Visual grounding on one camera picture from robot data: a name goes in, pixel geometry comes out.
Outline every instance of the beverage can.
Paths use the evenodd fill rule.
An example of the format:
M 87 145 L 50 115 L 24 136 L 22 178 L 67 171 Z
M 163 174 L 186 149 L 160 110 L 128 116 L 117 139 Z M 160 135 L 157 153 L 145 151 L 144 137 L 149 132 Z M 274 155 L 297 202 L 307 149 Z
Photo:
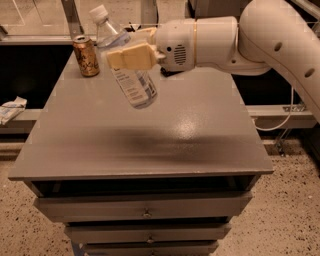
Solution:
M 100 72 L 94 44 L 90 37 L 79 35 L 73 39 L 73 50 L 76 55 L 80 72 L 83 76 L 95 76 Z

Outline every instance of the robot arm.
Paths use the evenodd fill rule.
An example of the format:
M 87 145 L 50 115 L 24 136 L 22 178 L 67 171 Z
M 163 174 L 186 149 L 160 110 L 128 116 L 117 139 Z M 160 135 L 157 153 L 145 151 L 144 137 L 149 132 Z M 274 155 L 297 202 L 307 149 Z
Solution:
M 168 71 L 213 67 L 240 75 L 275 69 L 320 122 L 320 41 L 284 0 L 253 0 L 234 17 L 171 21 L 132 46 L 115 49 L 112 68 Z

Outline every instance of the cabinet top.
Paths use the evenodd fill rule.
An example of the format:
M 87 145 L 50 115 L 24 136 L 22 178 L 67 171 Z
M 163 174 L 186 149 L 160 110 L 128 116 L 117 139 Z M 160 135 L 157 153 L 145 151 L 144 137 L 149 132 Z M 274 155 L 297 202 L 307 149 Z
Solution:
M 81 76 L 72 54 L 9 173 L 11 180 L 255 175 L 272 163 L 228 74 L 211 68 L 164 78 L 146 109 L 132 108 L 100 61 Z

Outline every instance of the speckled floor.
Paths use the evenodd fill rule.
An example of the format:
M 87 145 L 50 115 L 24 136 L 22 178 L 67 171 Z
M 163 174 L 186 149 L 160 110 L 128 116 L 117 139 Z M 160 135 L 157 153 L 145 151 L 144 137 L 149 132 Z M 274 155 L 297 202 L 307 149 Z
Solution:
M 22 145 L 0 141 L 0 255 L 71 256 L 63 226 L 32 206 L 34 195 L 23 183 L 7 179 Z M 258 181 L 254 198 L 231 220 L 231 231 L 212 256 L 319 255 L 319 167 L 297 138 L 286 141 L 287 157 L 266 148 L 274 174 Z

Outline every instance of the drawer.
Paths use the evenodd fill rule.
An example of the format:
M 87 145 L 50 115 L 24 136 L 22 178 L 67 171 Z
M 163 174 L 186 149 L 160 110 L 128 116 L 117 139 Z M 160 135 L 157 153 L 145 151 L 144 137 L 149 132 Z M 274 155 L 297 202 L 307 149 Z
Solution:
M 218 247 L 216 241 L 173 242 L 155 244 L 101 244 L 84 245 L 89 255 L 108 256 L 208 256 Z
M 239 215 L 250 192 L 151 194 L 113 197 L 37 198 L 53 222 L 199 218 Z
M 165 241 L 193 241 L 223 239 L 230 224 L 210 221 L 173 220 L 157 223 L 133 221 L 130 224 L 113 222 L 102 226 L 66 227 L 65 233 L 74 243 L 157 243 Z

